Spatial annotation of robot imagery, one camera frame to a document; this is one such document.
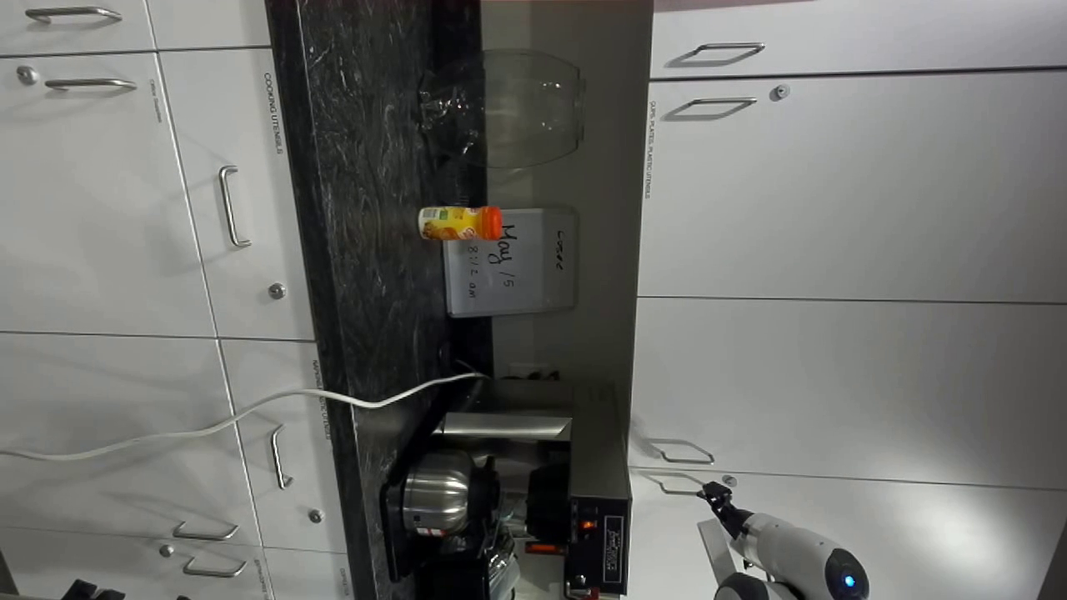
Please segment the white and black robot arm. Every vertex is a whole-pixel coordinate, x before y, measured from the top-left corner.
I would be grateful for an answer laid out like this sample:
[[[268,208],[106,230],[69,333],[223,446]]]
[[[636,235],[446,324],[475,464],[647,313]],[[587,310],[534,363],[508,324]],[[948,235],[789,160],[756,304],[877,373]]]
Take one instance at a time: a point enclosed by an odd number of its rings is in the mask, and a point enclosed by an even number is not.
[[[697,523],[713,600],[870,600],[870,575],[846,548],[789,519],[733,503],[728,484],[704,484],[709,519]]]

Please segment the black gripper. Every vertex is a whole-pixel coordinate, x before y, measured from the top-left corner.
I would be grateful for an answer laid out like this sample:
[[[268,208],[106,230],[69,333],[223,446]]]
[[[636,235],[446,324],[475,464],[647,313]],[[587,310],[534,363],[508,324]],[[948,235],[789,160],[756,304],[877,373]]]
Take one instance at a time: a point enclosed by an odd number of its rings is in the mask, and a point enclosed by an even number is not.
[[[699,496],[706,501],[709,514],[722,519],[722,528],[723,528],[732,538],[744,538],[744,533],[748,533],[749,514],[733,503],[733,489],[732,489],[732,486],[723,486],[723,484],[706,484],[706,486],[699,489]]]

